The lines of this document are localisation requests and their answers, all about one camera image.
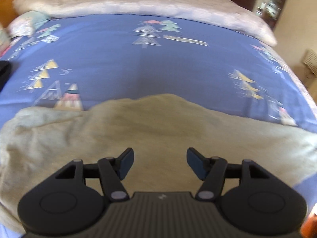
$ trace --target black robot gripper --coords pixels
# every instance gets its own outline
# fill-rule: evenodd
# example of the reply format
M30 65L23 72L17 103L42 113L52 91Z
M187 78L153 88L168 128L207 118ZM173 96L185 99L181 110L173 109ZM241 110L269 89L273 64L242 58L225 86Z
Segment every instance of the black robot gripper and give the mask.
M136 192L130 198L121 180L133 162L128 148L96 164L75 159L65 165L20 200L25 238L300 237L305 200L252 160L228 164L189 148L188 165L204 181L194 197ZM100 179L103 196L85 185L86 178ZM239 186L222 196L227 178L239 179Z

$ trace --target printed triangle tree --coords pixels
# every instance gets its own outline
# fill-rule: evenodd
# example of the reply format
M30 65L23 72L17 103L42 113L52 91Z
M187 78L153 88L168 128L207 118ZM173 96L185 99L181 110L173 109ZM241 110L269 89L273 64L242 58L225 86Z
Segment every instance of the printed triangle tree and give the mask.
M297 126L296 121L288 114L287 110L279 107L281 123L283 125Z
M51 86L49 86L43 94L35 100L33 106L36 106L40 100L48 99L50 101L61 98L61 86L59 81L54 81Z
M41 66L36 67L35 70L33 71L36 72L36 71L49 70L54 68L58 68L57 63L54 60L48 60L46 63L42 64Z
M247 76L243 75L240 71L234 70L231 77L237 80L242 80L249 83L254 83L255 81L250 80Z
M50 77L50 76L49 76L47 70L42 70L42 71L40 71L39 73L34 74L34 75L30 78L30 80L32 81L32 80L39 80L39 79L47 79L47 78L49 78L49 77Z
M133 45L142 45L142 48L146 48L147 45L159 46L160 44L152 37L142 36L132 43Z
M143 23L161 24L161 22L158 20L147 20L147 21L144 21Z
M68 90L64 93L63 97L56 102L54 108L58 110L83 110L76 83L73 83L69 86Z
M160 44L153 39L159 38L160 36L157 34L157 32L161 32L156 30L152 26L144 25L141 27L138 27L134 30L134 32L137 32L136 36L141 36L139 37L136 41L134 41L132 44L133 45L142 45L142 48L146 48L148 45L151 46L159 46Z
M181 28L178 26L177 23L171 20L164 20L161 22L161 24L165 25L164 27L160 28L161 30L180 32L178 29L181 29Z
M40 79L38 80L34 80L33 82L31 82L30 85L28 85L25 90L28 90L28 89L35 89L35 88L40 88L40 87L43 87L43 84L41 82Z
M60 24L55 24L52 27L45 28L45 29L38 31L37 33L41 33L41 32L43 32L43 33L41 35L39 35L37 38L49 36L52 31L57 30L57 28L60 26L61 26Z
M243 90L248 90L248 91L252 91L252 92L258 92L260 91L257 88L252 87L250 84L248 84L246 81L242 81L240 88Z

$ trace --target orange object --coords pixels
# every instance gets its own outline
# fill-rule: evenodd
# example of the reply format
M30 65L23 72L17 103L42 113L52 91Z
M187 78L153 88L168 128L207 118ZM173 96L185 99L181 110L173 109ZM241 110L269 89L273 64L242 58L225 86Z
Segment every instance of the orange object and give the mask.
M304 238L317 237L317 204L301 227L301 235Z

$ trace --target patterned cushion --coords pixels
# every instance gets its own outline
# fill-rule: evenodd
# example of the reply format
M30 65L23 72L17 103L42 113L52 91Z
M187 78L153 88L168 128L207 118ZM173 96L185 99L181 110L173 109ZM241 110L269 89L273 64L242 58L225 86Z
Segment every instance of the patterned cushion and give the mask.
M10 23L8 32L12 38L17 36L32 36L49 19L49 16L40 12L26 12Z

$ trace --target white pillow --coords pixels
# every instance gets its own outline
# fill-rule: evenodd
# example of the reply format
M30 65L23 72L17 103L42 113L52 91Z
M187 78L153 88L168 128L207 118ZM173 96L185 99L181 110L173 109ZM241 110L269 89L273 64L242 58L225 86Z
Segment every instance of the white pillow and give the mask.
M0 23L0 55L10 45L10 39Z

